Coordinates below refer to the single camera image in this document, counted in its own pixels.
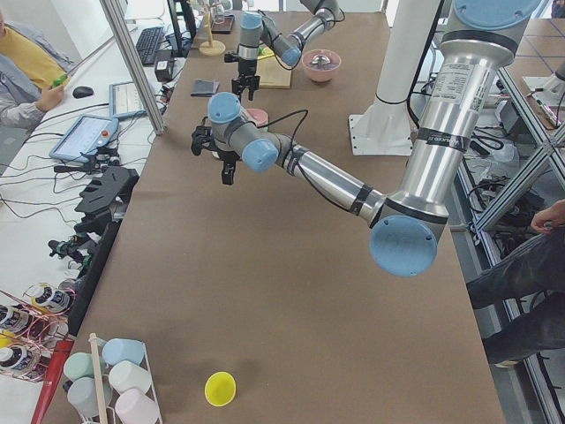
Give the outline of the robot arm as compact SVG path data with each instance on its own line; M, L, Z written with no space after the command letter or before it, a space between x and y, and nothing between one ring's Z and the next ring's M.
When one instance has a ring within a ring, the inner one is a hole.
M388 273L415 276L434 262L448 221L444 199L466 153L495 74L515 58L534 1L402 1L399 3L373 104L350 117L357 155L404 155L399 187L384 194L298 145L291 136L261 131L239 97L211 97L209 148L230 183L236 162L262 172L273 166L304 179L338 208L371 228L373 260ZM448 13L441 38L443 62L417 131L407 109L419 60L437 21Z
M331 0L304 1L302 5L312 14L310 19L293 32L284 34L275 21L262 11L246 11L240 21L240 37L235 52L226 53L226 63L236 62L238 76L231 80L236 96L248 93L251 101L260 87L257 63L260 45L270 48L281 65L294 69L303 55L305 45L313 38L331 30L345 19L338 2Z

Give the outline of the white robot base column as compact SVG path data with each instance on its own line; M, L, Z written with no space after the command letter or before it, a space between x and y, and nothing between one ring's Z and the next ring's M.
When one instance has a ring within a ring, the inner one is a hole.
M441 14L439 0L398 3L373 104L350 116L354 155L409 155L412 150L408 113L412 83L426 55L428 35Z

